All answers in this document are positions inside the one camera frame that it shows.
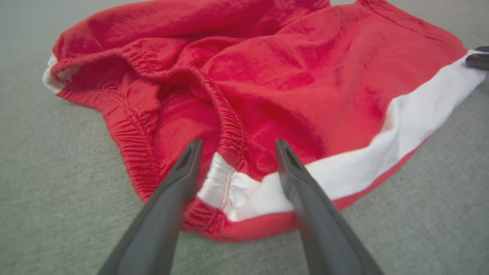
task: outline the gray surface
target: gray surface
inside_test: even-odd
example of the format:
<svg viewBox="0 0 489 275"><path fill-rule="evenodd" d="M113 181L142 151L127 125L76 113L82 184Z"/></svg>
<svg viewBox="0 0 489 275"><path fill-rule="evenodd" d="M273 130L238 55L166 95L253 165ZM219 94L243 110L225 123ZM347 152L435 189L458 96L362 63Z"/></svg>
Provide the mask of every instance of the gray surface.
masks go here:
<svg viewBox="0 0 489 275"><path fill-rule="evenodd" d="M94 274L142 206L101 115L40 82L60 31L126 1L102 2L0 1L0 274ZM467 47L489 45L487 0L393 3ZM488 273L488 126L486 81L397 174L343 212L387 274ZM181 233L173 269L305 270L297 232L234 244Z"/></svg>

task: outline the red garment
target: red garment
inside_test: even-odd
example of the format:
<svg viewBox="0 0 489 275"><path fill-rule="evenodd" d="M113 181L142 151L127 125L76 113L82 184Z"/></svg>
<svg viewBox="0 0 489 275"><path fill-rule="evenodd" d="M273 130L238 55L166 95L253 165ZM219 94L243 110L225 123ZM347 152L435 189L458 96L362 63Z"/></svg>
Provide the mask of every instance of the red garment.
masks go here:
<svg viewBox="0 0 489 275"><path fill-rule="evenodd" d="M232 241L296 227L276 139L343 209L482 82L466 56L455 36L384 0L165 0L64 32L44 82L102 112L143 200L203 139L183 229Z"/></svg>

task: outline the red fabric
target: red fabric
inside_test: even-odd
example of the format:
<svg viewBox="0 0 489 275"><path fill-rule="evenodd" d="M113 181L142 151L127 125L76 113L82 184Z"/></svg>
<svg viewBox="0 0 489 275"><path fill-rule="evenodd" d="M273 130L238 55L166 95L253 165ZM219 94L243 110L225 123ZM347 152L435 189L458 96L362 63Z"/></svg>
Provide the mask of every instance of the red fabric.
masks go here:
<svg viewBox="0 0 489 275"><path fill-rule="evenodd" d="M147 200L195 138L204 141L200 184L216 151L259 181L277 169L278 138L303 163L365 147L393 98L466 50L384 0L165 0L95 14L53 53L51 74L66 85L58 95L102 112ZM183 224L225 241L295 226L292 213L232 223L199 198Z"/></svg>

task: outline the gray fabric surface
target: gray fabric surface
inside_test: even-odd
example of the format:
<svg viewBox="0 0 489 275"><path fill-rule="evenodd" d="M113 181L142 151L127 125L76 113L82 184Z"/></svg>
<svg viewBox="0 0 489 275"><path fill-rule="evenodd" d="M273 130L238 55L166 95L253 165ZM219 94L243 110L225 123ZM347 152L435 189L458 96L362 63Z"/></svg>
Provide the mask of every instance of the gray fabric surface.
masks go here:
<svg viewBox="0 0 489 275"><path fill-rule="evenodd" d="M142 203L101 115L53 96L40 78L60 31L124 1L26 2L0 2L0 274L94 274ZM393 3L467 47L489 45L487 0ZM488 273L488 126L486 80L398 173L343 212L386 274ZM173 268L306 271L296 231L232 244L181 233Z"/></svg>

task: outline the clothing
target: clothing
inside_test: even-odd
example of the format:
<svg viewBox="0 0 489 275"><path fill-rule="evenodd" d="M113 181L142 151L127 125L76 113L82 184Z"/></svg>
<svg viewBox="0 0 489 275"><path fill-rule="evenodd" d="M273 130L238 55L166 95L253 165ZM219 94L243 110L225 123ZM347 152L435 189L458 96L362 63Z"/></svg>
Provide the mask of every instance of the clothing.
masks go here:
<svg viewBox="0 0 489 275"><path fill-rule="evenodd" d="M183 229L248 240L296 227L285 139L343 209L389 177L485 72L452 34L384 0L150 1L64 32L43 81L102 112L147 200L204 141Z"/></svg>

